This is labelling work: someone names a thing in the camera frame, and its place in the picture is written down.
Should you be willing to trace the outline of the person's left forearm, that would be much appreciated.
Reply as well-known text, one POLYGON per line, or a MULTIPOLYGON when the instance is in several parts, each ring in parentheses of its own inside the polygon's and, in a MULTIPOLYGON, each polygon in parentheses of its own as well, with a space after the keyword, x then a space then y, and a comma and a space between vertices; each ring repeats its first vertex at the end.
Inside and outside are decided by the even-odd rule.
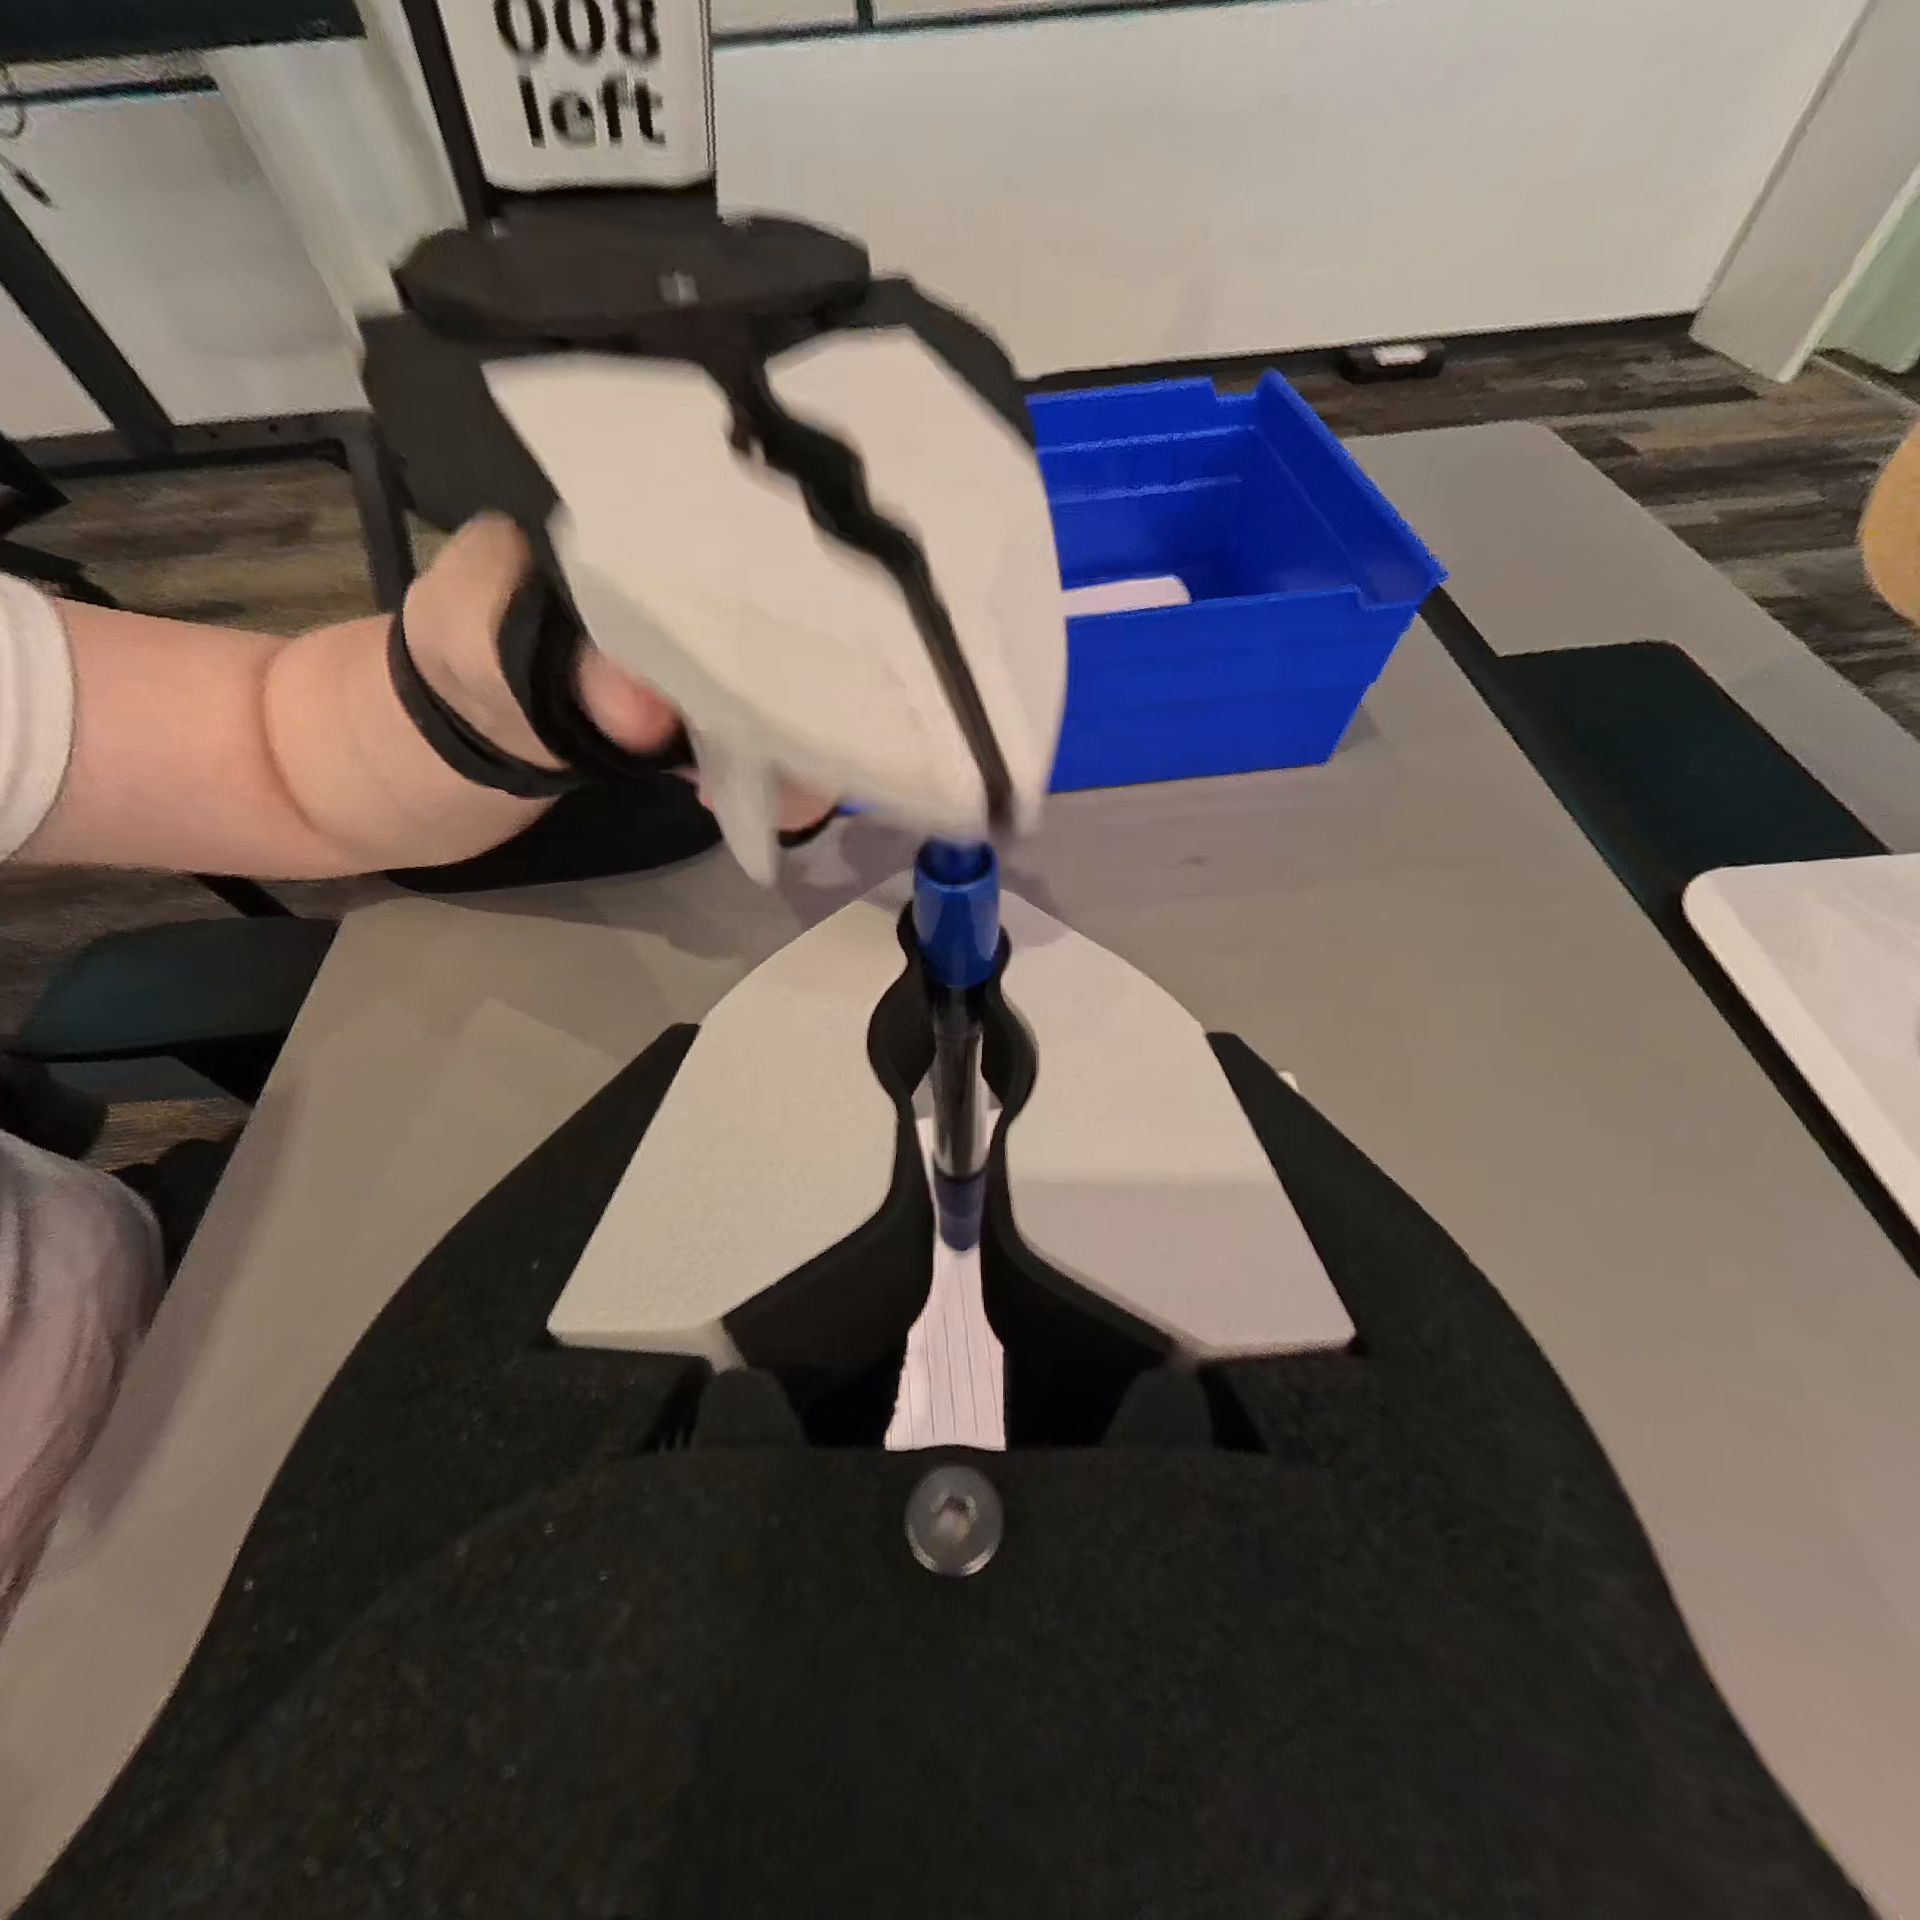
POLYGON ((480 857, 553 804, 444 768, 393 694, 374 617, 280 639, 54 603, 75 745, 13 865, 356 877, 480 857))

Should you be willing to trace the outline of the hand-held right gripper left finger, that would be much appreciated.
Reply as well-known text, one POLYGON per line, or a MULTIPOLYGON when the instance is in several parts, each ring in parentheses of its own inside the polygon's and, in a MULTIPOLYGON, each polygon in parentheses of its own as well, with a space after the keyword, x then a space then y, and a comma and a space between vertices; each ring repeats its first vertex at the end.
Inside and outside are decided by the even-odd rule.
POLYGON ((701 1020, 548 1319, 573 1351, 774 1376, 808 1432, 885 1432, 929 1291, 928 1007, 864 895, 701 1020))

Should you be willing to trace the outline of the blue plastic bin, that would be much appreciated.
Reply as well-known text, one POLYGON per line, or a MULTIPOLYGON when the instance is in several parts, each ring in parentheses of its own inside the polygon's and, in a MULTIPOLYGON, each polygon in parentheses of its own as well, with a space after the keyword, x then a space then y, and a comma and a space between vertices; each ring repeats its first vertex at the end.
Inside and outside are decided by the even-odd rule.
POLYGON ((1185 608, 1067 620, 1054 793, 1323 763, 1447 577, 1280 372, 1025 401, 1062 587, 1174 573, 1185 608))

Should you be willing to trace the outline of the white lined notepad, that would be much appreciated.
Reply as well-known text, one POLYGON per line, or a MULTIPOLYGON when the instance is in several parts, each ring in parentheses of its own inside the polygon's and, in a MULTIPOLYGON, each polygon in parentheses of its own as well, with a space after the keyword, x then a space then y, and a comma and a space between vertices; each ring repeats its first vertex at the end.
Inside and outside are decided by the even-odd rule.
POLYGON ((977 1249, 933 1244, 928 1300, 907 1332, 881 1446, 1006 1448, 1003 1351, 985 1311, 977 1249))

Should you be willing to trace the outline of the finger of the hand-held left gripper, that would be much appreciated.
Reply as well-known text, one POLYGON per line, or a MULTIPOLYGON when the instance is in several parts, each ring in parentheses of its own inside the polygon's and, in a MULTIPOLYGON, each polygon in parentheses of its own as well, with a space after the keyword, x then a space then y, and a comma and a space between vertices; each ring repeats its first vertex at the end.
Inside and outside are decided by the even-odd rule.
POLYGON ((833 717, 853 799, 934 837, 1038 827, 1065 717, 1065 596, 1020 379, 966 320, 854 320, 764 365, 764 452, 800 487, 862 677, 900 716, 833 717))
POLYGON ((990 831, 904 590, 731 444, 707 372, 532 353, 485 379, 555 494, 548 550, 588 637, 678 711, 724 837, 779 837, 790 789, 923 835, 990 831))

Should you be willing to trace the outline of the blue retractable pen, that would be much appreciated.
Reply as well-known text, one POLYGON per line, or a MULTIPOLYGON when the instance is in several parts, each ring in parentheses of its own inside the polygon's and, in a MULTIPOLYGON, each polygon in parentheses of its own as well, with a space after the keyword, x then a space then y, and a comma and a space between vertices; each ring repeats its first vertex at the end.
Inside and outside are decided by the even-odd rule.
POLYGON ((912 923, 928 1005, 929 1188, 944 1248, 977 1246, 987 1157, 982 1076, 987 987, 1001 961, 1001 877, 990 843, 926 840, 912 923))

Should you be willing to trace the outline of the person's leg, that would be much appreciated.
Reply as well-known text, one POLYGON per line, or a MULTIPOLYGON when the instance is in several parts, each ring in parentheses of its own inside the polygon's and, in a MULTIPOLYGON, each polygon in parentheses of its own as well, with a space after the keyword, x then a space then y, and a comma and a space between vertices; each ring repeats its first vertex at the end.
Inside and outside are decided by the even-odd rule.
POLYGON ((159 1224, 110 1172, 1 1136, 1 1622, 165 1286, 159 1224))

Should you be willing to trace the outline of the person's left hand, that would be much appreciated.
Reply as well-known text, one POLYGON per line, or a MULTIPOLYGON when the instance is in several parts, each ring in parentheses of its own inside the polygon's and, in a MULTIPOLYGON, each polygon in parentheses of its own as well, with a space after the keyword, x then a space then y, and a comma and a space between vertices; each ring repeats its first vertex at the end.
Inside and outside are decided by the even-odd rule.
POLYGON ((693 750, 678 711, 592 643, 568 596, 539 567, 532 541, 508 517, 465 520, 406 590, 406 639, 427 683, 469 723, 537 763, 548 763, 519 717, 495 663, 495 630, 516 590, 542 581, 581 630, 559 719, 585 781, 691 777, 693 750))

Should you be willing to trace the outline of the black frame desk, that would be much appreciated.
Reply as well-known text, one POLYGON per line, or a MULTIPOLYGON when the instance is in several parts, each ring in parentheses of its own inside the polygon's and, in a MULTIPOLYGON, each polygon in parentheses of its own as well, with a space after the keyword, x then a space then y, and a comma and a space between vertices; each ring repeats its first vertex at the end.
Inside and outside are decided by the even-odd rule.
POLYGON ((5 1, 5 437, 48 472, 324 460, 391 606, 406 495, 359 379, 464 217, 429 4, 5 1))

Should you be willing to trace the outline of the black wristband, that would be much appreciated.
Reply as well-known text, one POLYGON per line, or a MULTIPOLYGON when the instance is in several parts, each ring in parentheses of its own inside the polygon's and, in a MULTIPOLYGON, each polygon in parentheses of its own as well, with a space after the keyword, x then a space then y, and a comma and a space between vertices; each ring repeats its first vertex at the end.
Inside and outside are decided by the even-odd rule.
POLYGON ((424 747, 459 779, 511 799, 557 799, 588 779, 559 719, 559 696, 571 693, 568 670, 577 639, 581 630, 542 581, 516 590, 495 630, 501 678, 548 763, 499 745, 427 683, 414 657, 403 609, 391 615, 387 636, 391 691, 424 747))

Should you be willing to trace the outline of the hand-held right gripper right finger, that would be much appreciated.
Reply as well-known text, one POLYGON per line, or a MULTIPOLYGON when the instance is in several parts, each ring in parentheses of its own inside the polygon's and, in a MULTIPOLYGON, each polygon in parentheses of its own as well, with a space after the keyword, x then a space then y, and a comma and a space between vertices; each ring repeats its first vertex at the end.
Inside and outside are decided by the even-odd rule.
POLYGON ((1356 1324, 1207 1028, 1001 900, 991 1331, 1011 1425, 1107 1425, 1160 1367, 1343 1352, 1356 1324))

